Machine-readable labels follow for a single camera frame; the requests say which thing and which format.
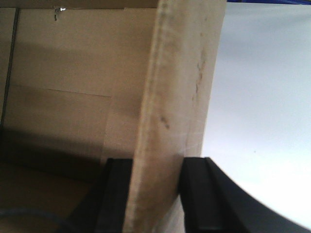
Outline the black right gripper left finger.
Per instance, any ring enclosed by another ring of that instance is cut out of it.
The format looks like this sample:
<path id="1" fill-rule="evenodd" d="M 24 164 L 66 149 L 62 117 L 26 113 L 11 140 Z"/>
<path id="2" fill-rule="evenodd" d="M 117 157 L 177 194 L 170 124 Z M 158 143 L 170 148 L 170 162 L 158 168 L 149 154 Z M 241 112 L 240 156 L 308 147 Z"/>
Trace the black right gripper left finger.
<path id="1" fill-rule="evenodd" d="M 94 232 L 121 233 L 132 174 L 132 159 L 109 158 L 104 167 L 104 191 Z"/>

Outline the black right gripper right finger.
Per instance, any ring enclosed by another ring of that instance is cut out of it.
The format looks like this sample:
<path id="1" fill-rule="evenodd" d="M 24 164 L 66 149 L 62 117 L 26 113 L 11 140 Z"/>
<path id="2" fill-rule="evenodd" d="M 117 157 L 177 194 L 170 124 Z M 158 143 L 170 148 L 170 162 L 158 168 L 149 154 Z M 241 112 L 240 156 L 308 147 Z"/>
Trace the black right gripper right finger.
<path id="1" fill-rule="evenodd" d="M 308 233 L 250 196 L 209 157 L 184 158 L 179 194 L 187 233 Z"/>

